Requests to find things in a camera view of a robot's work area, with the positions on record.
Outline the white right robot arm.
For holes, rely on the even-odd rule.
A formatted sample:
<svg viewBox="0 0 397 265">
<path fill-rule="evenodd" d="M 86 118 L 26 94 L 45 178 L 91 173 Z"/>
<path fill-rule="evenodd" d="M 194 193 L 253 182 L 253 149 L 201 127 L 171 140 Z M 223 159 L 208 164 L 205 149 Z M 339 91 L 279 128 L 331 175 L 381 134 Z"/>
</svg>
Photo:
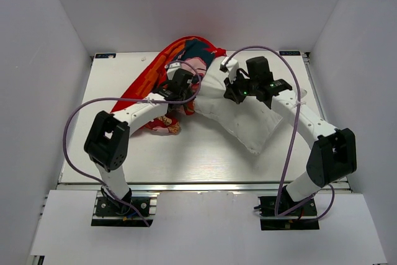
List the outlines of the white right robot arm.
<svg viewBox="0 0 397 265">
<path fill-rule="evenodd" d="M 274 79 L 265 57 L 248 59 L 246 66 L 240 68 L 233 58 L 221 62 L 220 71 L 227 73 L 224 97 L 237 104 L 255 97 L 286 120 L 310 149 L 303 174 L 282 185 L 275 201 L 276 216 L 293 215 L 323 187 L 356 172 L 355 135 L 315 114 L 286 80 Z"/>
</svg>

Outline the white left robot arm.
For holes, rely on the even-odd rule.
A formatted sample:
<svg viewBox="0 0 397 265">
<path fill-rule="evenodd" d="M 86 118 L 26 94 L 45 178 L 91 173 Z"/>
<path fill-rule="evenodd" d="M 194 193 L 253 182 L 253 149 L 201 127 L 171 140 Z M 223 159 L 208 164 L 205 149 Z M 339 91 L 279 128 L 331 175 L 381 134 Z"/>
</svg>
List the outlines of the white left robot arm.
<svg viewBox="0 0 397 265">
<path fill-rule="evenodd" d="M 130 103 L 116 112 L 99 112 L 84 144 L 84 151 L 99 170 L 103 195 L 110 201 L 110 208 L 119 215 L 131 207 L 132 192 L 126 182 L 122 164 L 128 154 L 132 133 L 157 117 L 164 116 L 180 101 L 190 99 L 194 86 L 201 83 L 201 75 L 178 68 L 172 78 L 149 90 L 146 102 Z"/>
</svg>

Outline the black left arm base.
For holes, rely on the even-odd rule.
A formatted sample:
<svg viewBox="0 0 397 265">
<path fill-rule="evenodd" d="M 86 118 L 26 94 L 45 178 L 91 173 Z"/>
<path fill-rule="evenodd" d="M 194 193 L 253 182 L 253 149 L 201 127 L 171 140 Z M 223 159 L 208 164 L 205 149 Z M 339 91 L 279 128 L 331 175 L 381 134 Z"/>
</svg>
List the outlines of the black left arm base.
<svg viewBox="0 0 397 265">
<path fill-rule="evenodd" d="M 132 196 L 126 206 L 103 192 L 97 192 L 91 218 L 92 227 L 148 228 L 156 213 L 157 198 L 153 195 Z"/>
</svg>

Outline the red patterned pillowcase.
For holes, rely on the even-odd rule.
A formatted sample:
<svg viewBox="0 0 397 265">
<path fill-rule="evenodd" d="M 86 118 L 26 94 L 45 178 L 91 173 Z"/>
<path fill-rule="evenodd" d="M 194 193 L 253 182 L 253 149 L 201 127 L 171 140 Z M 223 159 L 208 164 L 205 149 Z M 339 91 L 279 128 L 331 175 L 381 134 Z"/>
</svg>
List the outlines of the red patterned pillowcase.
<svg viewBox="0 0 397 265">
<path fill-rule="evenodd" d="M 143 99 L 146 97 L 149 92 L 167 80 L 166 65 L 172 61 L 180 60 L 188 62 L 188 64 L 197 70 L 201 79 L 203 79 L 215 58 L 225 56 L 225 49 L 214 46 L 214 44 L 203 37 L 191 35 L 179 38 L 159 52 L 156 58 L 122 94 L 122 98 Z M 134 102 L 117 101 L 111 113 L 119 112 L 134 104 Z M 176 111 L 184 115 L 194 114 L 193 101 L 184 104 L 182 107 L 177 107 Z M 173 112 L 167 112 L 148 122 L 143 128 L 147 128 L 153 133 L 177 135 L 181 128 L 174 114 Z"/>
</svg>

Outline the white pillow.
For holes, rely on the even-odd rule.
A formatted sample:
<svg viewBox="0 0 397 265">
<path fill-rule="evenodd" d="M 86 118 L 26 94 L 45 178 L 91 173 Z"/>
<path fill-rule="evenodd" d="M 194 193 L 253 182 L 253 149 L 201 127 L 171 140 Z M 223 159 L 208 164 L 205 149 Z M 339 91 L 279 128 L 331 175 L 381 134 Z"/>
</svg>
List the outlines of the white pillow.
<svg viewBox="0 0 397 265">
<path fill-rule="evenodd" d="M 240 104 L 224 98 L 228 75 L 220 71 L 223 60 L 225 57 L 214 59 L 207 70 L 194 100 L 194 111 L 218 122 L 250 153 L 259 155 L 284 120 L 255 97 L 249 96 Z"/>
</svg>

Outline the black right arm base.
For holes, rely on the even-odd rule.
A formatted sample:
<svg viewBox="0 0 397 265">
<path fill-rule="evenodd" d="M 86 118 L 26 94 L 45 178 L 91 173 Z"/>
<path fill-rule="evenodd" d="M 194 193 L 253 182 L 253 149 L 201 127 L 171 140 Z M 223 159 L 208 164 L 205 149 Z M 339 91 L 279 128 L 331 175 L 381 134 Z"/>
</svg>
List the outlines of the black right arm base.
<svg viewBox="0 0 397 265">
<path fill-rule="evenodd" d="M 283 216 L 275 216 L 276 196 L 258 197 L 259 204 L 253 208 L 259 217 L 262 231 L 308 231 L 319 230 L 318 212 L 314 199 Z"/>
</svg>

